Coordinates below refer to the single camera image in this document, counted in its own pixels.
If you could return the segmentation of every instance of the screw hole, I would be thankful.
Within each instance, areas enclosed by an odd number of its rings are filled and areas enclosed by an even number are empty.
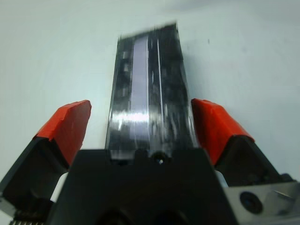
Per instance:
[[[263,211],[263,204],[256,195],[251,192],[240,194],[240,202],[249,212],[259,214]]]
[[[163,152],[155,152],[152,156],[151,156],[154,161],[160,165],[165,164],[166,162],[170,161],[170,159],[167,157],[167,155]]]

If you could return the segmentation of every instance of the silver metal part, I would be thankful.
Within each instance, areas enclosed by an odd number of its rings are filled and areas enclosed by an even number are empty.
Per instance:
[[[300,184],[298,182],[224,188],[240,225],[300,225]],[[263,210],[253,214],[242,205],[240,195],[258,197]]]

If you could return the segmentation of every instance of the white tabletop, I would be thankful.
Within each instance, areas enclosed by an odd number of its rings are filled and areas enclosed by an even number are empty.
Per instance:
[[[0,179],[55,110],[88,99],[103,148],[117,40],[177,21],[191,98],[216,102],[300,179],[300,1],[0,1]],[[10,218],[0,213],[0,223]]]

